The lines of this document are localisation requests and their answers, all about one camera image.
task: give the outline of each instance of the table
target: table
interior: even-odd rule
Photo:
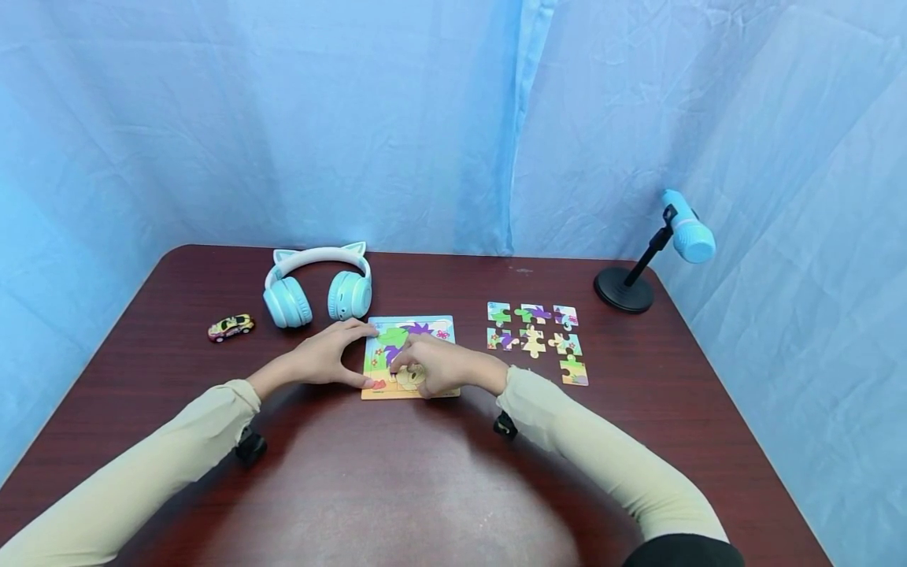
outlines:
[[[485,348],[489,300],[576,307],[590,385],[568,393],[686,473],[748,565],[829,564],[652,272],[655,305],[631,316],[592,290],[605,262],[368,257],[369,315],[453,315],[466,347]],[[343,265],[295,272],[315,320],[290,331],[270,323],[261,300],[270,266],[268,249],[187,246],[164,257],[0,491],[0,543],[206,388],[329,323],[327,288]],[[207,340],[208,325],[242,312],[258,322],[250,335]],[[346,364],[361,368],[363,354],[351,347]],[[553,352],[499,354],[560,382]],[[268,440],[264,459],[251,470],[225,459],[117,564],[620,565],[639,544],[634,523],[571,465],[495,435],[497,414],[474,388],[432,402],[289,388],[253,422]]]

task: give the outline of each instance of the cat ear headphones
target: cat ear headphones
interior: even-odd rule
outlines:
[[[342,271],[334,276],[327,292],[327,314],[336,321],[361,318],[372,303],[372,269],[365,256],[366,244],[356,242],[343,248],[313,248],[301,252],[274,250],[274,268],[265,278],[265,304],[280,328],[302,327],[312,321],[312,307],[299,282],[285,276],[316,262],[345,262],[362,270]]]

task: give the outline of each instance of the puzzle picture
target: puzzle picture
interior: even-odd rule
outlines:
[[[544,325],[551,318],[550,311],[546,311],[541,305],[532,303],[523,303],[519,309],[513,311],[513,314],[519,315],[523,323],[535,323],[536,325]]]
[[[586,365],[576,361],[574,355],[561,361],[561,370],[566,370],[561,376],[561,382],[570,386],[588,386],[589,376],[586,374]]]
[[[494,321],[498,327],[511,322],[510,303],[488,302],[488,320]]]
[[[557,348],[559,355],[573,354],[577,357],[582,356],[580,338],[573,334],[564,336],[561,333],[554,333],[554,338],[548,340],[548,346]]]
[[[527,328],[521,329],[520,337],[522,337],[522,349],[529,352],[530,357],[538,358],[540,352],[548,350],[543,342],[545,334],[535,330],[534,325],[529,325]]]
[[[565,331],[569,331],[580,325],[580,320],[576,315],[576,308],[567,307],[565,305],[554,306],[554,322],[563,325]]]
[[[497,350],[501,346],[504,350],[513,350],[513,345],[519,345],[520,339],[514,337],[510,331],[501,328],[488,329],[488,348]]]
[[[364,400],[389,400],[420,397],[418,386],[424,381],[421,367],[401,370],[391,376],[389,367],[403,349],[410,335],[434,335],[456,342],[454,318],[448,315],[434,317],[371,317],[368,322],[378,329],[377,337],[366,341],[366,363],[363,374],[372,378],[375,385],[362,391]],[[456,397],[460,390],[452,390],[436,397]]]

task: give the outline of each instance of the hand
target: hand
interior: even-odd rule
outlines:
[[[424,398],[466,385],[500,396],[507,387],[507,365],[501,360],[431,335],[410,335],[391,363],[391,374],[412,365],[424,368],[425,380],[419,384]]]
[[[339,382],[360,389],[372,387],[372,380],[340,363],[343,351],[362,337],[376,337],[377,329],[358,319],[337,321],[330,327],[267,363],[247,380],[262,400],[271,392],[293,382],[328,384]]]

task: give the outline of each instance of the headband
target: headband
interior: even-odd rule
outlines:
[[[324,247],[308,250],[274,250],[274,268],[265,277],[265,289],[269,289],[278,279],[283,279],[294,269],[302,268],[317,262],[344,262],[359,268],[366,279],[372,278],[372,269],[363,256],[366,253],[366,244],[357,242],[343,248]]]

